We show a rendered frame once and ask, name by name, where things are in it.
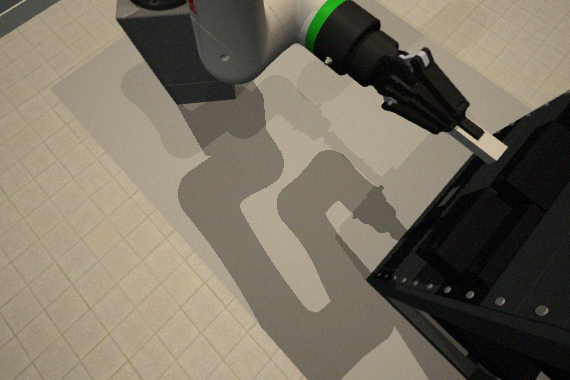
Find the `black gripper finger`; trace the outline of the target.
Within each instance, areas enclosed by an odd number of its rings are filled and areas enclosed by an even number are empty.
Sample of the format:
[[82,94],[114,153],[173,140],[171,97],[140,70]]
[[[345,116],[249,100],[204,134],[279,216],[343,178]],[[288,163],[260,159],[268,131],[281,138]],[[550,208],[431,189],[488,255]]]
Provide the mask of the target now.
[[448,126],[446,131],[455,133],[492,163],[497,161],[508,147],[465,115],[470,103],[435,63],[430,49],[399,56],[422,83],[411,88],[395,74],[387,82],[427,108]]
[[[397,92],[395,89],[393,89],[387,84],[385,84],[381,88],[381,91],[386,95],[383,96],[384,103],[381,105],[382,109],[394,112],[397,115],[409,120],[410,122],[422,127],[423,129],[435,135],[437,135],[439,132],[447,132],[445,129],[448,126],[414,98],[408,98],[407,96],[401,95],[399,92]],[[487,164],[492,163],[490,160],[488,160],[486,157],[480,154],[477,150],[471,147],[468,143],[466,143],[464,140],[462,140],[452,131],[448,132],[448,134],[454,137],[457,141],[463,144],[466,148],[472,151],[475,155],[477,155]]]

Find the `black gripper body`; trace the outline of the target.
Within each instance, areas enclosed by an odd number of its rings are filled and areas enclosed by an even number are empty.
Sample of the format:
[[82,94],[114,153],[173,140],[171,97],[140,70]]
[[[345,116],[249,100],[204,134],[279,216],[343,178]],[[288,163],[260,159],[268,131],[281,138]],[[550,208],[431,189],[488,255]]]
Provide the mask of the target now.
[[373,86],[382,96],[386,96],[381,91],[385,84],[406,96],[387,82],[391,74],[395,74],[411,88],[419,82],[415,73],[410,71],[411,67],[399,56],[410,54],[398,48],[398,42],[382,30],[374,32],[353,56],[347,69],[348,75],[363,87]]

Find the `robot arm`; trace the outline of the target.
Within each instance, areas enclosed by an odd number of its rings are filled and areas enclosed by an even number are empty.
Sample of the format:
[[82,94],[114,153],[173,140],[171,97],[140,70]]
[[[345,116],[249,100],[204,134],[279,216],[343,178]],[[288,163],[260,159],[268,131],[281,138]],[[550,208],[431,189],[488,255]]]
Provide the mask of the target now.
[[352,0],[131,0],[164,11],[187,3],[207,71],[233,85],[256,79],[301,44],[338,75],[381,22]]

